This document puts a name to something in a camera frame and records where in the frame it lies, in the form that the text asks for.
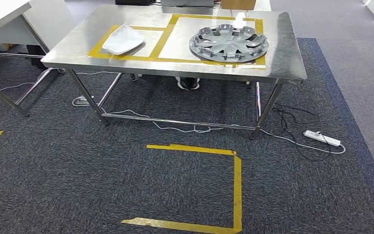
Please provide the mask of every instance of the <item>white cable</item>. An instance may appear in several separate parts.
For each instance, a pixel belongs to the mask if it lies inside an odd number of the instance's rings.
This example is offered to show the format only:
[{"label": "white cable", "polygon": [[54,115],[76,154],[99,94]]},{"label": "white cable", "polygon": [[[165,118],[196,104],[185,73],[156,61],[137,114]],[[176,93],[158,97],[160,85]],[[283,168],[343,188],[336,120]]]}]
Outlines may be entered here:
[{"label": "white cable", "polygon": [[[141,116],[141,117],[147,117],[147,118],[151,118],[150,116],[146,116],[146,115],[140,115],[132,110],[124,110],[124,111],[120,111],[120,112],[112,112],[110,114],[120,114],[120,113],[124,113],[124,112],[131,112],[133,113],[134,115],[137,115],[137,116]],[[197,130],[196,129],[196,126],[193,127],[193,130],[189,130],[189,131],[184,131],[184,130],[181,130],[181,129],[178,129],[178,128],[170,128],[170,127],[167,127],[167,128],[163,128],[163,127],[160,127],[155,121],[153,121],[153,123],[155,124],[155,126],[157,126],[157,128],[161,129],[161,130],[165,130],[165,129],[173,129],[173,130],[177,130],[177,131],[180,131],[182,133],[192,133],[192,132],[195,132],[195,133],[208,133],[210,132],[211,130],[220,130],[220,129],[223,129],[223,128],[210,128],[208,127],[207,130]]]},{"label": "white cable", "polygon": [[119,72],[95,72],[95,73],[84,73],[84,72],[80,72],[80,73],[77,73],[77,74],[82,74],[82,75],[95,75],[95,74],[100,74],[100,73],[118,74]]},{"label": "white cable", "polygon": [[[46,72],[47,70],[41,72],[41,74],[40,74],[40,75],[38,76],[38,78],[37,78],[37,81],[38,81],[38,79],[41,77],[41,75],[42,75],[44,72]],[[18,88],[18,87],[20,87],[20,86],[22,86],[22,85],[25,85],[25,84],[35,84],[35,83],[34,83],[34,82],[25,82],[25,83],[22,83],[22,84],[20,84],[20,85],[10,86],[10,87],[6,87],[6,88],[3,88],[3,89],[0,89],[0,91],[3,91],[3,90],[5,90],[5,89]]]},{"label": "white cable", "polygon": [[34,84],[33,82],[26,82],[26,83],[22,83],[20,85],[17,85],[17,86],[10,86],[10,87],[6,87],[6,88],[3,88],[3,89],[0,89],[1,91],[5,90],[5,89],[12,89],[12,88],[18,88],[22,85],[25,85],[25,84]]},{"label": "white cable", "polygon": [[[329,153],[329,151],[326,151],[326,150],[322,150],[322,149],[314,148],[314,147],[307,146],[307,145],[302,145],[302,144],[299,144],[299,143],[296,143],[296,142],[292,141],[291,139],[288,139],[288,138],[285,138],[285,137],[280,137],[280,136],[273,135],[273,134],[271,134],[271,133],[266,132],[265,130],[261,130],[261,129],[260,129],[260,131],[263,132],[263,133],[266,133],[266,134],[268,134],[268,135],[271,135],[272,137],[276,137],[276,138],[280,138],[280,139],[288,140],[288,141],[290,141],[290,142],[292,142],[293,144],[296,144],[296,145],[298,145],[298,146],[302,146],[302,147],[306,147],[306,148],[310,148],[310,149],[319,150],[319,151],[322,151],[322,152],[327,152],[327,153]],[[333,154],[333,155],[343,154],[343,153],[346,151],[346,149],[345,149],[345,147],[344,147],[342,144],[341,144],[340,146],[343,148],[343,151],[342,151],[342,152],[330,152],[330,153]]]},{"label": "white cable", "polygon": [[[99,74],[99,73],[113,73],[113,74],[117,74],[116,72],[96,72],[96,73],[77,73],[77,74],[84,74],[84,75],[95,75],[95,74]],[[88,104],[82,104],[82,105],[77,105],[75,104],[75,101],[80,99],[81,97],[77,97],[75,98],[73,101],[72,101],[72,105],[73,106],[89,106]],[[101,108],[102,111],[104,111],[104,113],[108,114],[104,108]],[[124,113],[124,112],[131,112],[133,113],[134,115],[137,115],[137,116],[141,116],[141,117],[147,117],[147,118],[151,118],[150,116],[146,116],[146,115],[141,115],[141,114],[138,114],[136,112],[134,112],[133,110],[124,110],[124,111],[120,111],[120,112],[111,112],[109,114],[120,114],[120,113]],[[160,125],[158,125],[155,121],[153,121],[154,125],[157,126],[157,128],[161,129],[161,130],[165,130],[165,129],[173,129],[173,130],[177,130],[177,131],[180,131],[182,133],[192,133],[192,132],[195,132],[195,133],[199,133],[199,134],[202,134],[202,133],[208,133],[208,132],[211,132],[212,130],[221,130],[221,129],[224,129],[224,128],[210,128],[208,127],[207,130],[197,130],[196,129],[196,126],[193,127],[193,130],[189,130],[189,131],[184,131],[184,130],[181,130],[181,129],[178,129],[178,128],[171,128],[171,127],[167,127],[167,128],[163,128],[163,127],[160,127]],[[339,155],[339,154],[343,154],[346,149],[345,147],[341,144],[340,146],[343,148],[343,151],[342,152],[329,152],[329,151],[326,151],[326,150],[322,150],[322,149],[318,149],[318,148],[315,148],[315,147],[311,147],[311,146],[307,146],[307,145],[302,145],[302,144],[299,144],[299,143],[296,143],[294,141],[292,141],[291,139],[288,139],[288,138],[285,138],[285,137],[280,137],[280,136],[276,136],[276,135],[273,135],[271,133],[268,133],[266,132],[265,130],[260,130],[261,132],[265,133],[265,134],[268,134],[272,137],[276,137],[276,138],[280,138],[280,139],[284,139],[284,140],[288,140],[290,142],[292,142],[293,144],[296,144],[298,146],[301,146],[301,147],[306,147],[306,148],[309,148],[309,149],[313,149],[313,150],[318,150],[318,151],[322,151],[322,152],[326,152],[326,153],[331,153],[331,154],[334,154],[334,155]]]}]

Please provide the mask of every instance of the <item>power plug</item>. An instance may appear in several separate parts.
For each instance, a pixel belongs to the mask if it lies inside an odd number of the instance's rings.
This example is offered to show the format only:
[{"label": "power plug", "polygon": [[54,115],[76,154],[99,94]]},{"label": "power plug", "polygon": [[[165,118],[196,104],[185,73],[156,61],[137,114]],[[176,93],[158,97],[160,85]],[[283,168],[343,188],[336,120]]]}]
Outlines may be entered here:
[{"label": "power plug", "polygon": [[89,103],[84,96],[79,96],[76,98],[75,105],[89,105]]}]

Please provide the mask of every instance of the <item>metal frame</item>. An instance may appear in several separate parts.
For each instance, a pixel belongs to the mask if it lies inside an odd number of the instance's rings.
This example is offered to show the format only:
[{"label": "metal frame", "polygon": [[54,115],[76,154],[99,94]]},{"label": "metal frame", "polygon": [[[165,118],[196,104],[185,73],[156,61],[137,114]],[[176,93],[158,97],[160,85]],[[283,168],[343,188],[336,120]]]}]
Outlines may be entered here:
[{"label": "metal frame", "polygon": [[[34,36],[34,38],[37,40],[38,44],[41,46],[43,51],[45,53],[49,52],[48,46],[45,44],[45,42],[42,40],[42,38],[38,35],[38,33],[35,31],[35,29],[30,24],[29,20],[24,16],[19,16],[26,24],[27,28],[31,32],[31,34]],[[0,53],[0,57],[17,57],[17,58],[30,58],[30,59],[41,59],[44,56],[40,55],[21,55],[21,54],[6,54],[6,53]],[[29,117],[29,114],[27,111],[21,108],[21,104],[26,100],[26,98],[33,92],[33,90],[44,80],[44,78],[49,74],[49,72],[53,70],[53,68],[48,68],[44,72],[39,75],[38,79],[35,81],[35,83],[17,100],[12,101],[8,96],[6,96],[1,90],[0,90],[0,99],[4,102],[6,102],[8,105],[10,105],[12,108],[17,110],[21,115],[25,117]]]},{"label": "metal frame", "polygon": [[[250,127],[250,126],[237,126],[237,125],[227,125],[227,124],[219,124],[219,123],[202,123],[202,122],[187,122],[187,121],[179,121],[179,120],[173,120],[173,119],[162,119],[162,118],[150,118],[150,117],[140,117],[140,116],[127,116],[127,115],[117,115],[117,114],[109,114],[105,113],[102,109],[102,105],[108,98],[108,96],[113,91],[114,87],[117,85],[119,80],[122,78],[123,73],[118,73],[117,77],[114,79],[112,84],[108,87],[107,91],[105,92],[104,96],[100,100],[100,102],[97,104],[94,99],[91,97],[91,94],[88,92],[88,90],[85,88],[84,84],[81,82],[77,74],[74,70],[67,69],[66,72],[71,76],[72,80],[74,81],[77,88],[80,90],[81,94],[84,96],[84,98],[88,101],[89,105],[92,107],[92,109],[96,112],[98,118],[101,120],[101,122],[108,126],[109,122],[106,119],[107,117],[111,118],[124,118],[124,119],[135,119],[135,120],[146,120],[146,121],[155,121],[155,122],[166,122],[166,123],[175,123],[175,124],[184,124],[184,125],[196,125],[196,126],[205,126],[205,127],[218,127],[218,128],[231,128],[231,129],[240,129],[240,130],[250,130],[252,133],[250,134],[250,138],[254,139],[259,132],[261,125],[265,122],[267,119],[267,116],[269,115],[270,110],[273,107],[273,104],[276,102],[276,99],[278,98],[282,88],[283,84],[276,84],[272,94],[270,95],[269,101],[267,102],[265,108],[263,109],[263,112],[261,112],[261,102],[260,102],[260,86],[258,82],[254,83],[255,87],[255,104],[256,104],[256,126]],[[136,77],[134,74],[130,74],[131,78]]]}]

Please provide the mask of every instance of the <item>stainless steel table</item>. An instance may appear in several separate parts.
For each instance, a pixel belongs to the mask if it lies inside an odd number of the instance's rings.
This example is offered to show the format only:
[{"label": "stainless steel table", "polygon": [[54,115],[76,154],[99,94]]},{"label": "stainless steel table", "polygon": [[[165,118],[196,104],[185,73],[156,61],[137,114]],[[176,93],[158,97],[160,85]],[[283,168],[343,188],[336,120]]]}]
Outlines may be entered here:
[{"label": "stainless steel table", "polygon": [[[14,20],[17,17],[20,17],[25,25],[28,27],[31,34],[37,40],[41,48],[47,53],[49,52],[49,48],[35,31],[33,26],[30,24],[28,19],[23,15],[25,11],[31,8],[29,4],[30,0],[12,0],[5,2],[4,4],[0,4],[0,28],[10,21]],[[31,59],[41,59],[43,56],[37,55],[20,55],[20,54],[8,54],[8,53],[0,53],[0,57],[19,57],[19,58],[31,58]],[[49,74],[52,68],[47,69],[44,71],[35,83],[17,100],[12,101],[9,97],[7,97],[2,91],[0,91],[0,99],[6,102],[8,105],[12,106],[18,112],[20,112],[23,116],[28,117],[29,114],[21,108],[21,104],[25,101],[25,99],[32,93],[32,91],[43,81],[43,79]]]},{"label": "stainless steel table", "polygon": [[[125,55],[110,55],[103,51],[101,46],[108,35],[124,23],[142,33],[146,38],[145,44]],[[249,63],[220,63],[194,56],[188,46],[191,36],[200,28],[219,24],[246,25],[263,32],[269,42],[266,55]],[[51,50],[42,62],[49,67],[67,69],[106,125],[106,117],[129,118],[246,129],[252,131],[251,138],[266,120],[283,85],[299,85],[307,78],[289,15],[281,12],[101,5]],[[197,123],[104,113],[101,107],[121,76],[114,80],[96,104],[73,69],[250,81],[255,84],[256,96],[259,82],[275,83],[276,86],[263,112],[260,114],[257,111],[255,126]],[[259,110],[258,97],[255,105]]]}]

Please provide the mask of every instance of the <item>white table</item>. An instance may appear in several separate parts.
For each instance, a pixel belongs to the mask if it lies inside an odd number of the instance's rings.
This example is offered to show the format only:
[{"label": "white table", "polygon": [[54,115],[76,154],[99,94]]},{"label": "white table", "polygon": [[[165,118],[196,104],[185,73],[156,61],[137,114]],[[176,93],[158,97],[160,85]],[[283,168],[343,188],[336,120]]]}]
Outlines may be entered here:
[{"label": "white table", "polygon": [[[65,17],[58,17],[57,14],[49,15],[48,13],[42,16],[37,15],[36,11],[29,11],[31,7],[36,6],[45,7],[45,4],[49,4],[52,1],[47,0],[0,0],[0,42],[1,43],[19,43],[19,44],[32,44],[40,45],[43,51],[49,52],[50,48],[54,47],[64,36],[67,34],[74,26],[72,19],[68,20]],[[63,0],[54,0],[54,2],[63,3]],[[60,28],[50,28],[54,32],[61,31],[62,34],[59,35],[58,39],[49,39],[48,34],[42,31],[39,34],[36,30],[36,26],[39,24],[42,26],[42,22],[46,22],[48,17],[53,18],[55,21],[60,20],[59,23],[65,21],[66,27]],[[4,57],[20,57],[20,58],[33,58],[41,59],[43,56],[35,55],[19,55],[19,54],[8,54],[0,53],[0,56]],[[12,101],[3,92],[0,91],[0,99],[12,106],[14,109],[19,111],[24,116],[29,116],[29,114],[23,110],[20,105],[25,101],[29,94],[39,85],[39,83],[46,77],[46,75],[52,70],[52,68],[44,71],[37,79],[37,81],[23,94],[17,101]]]}]

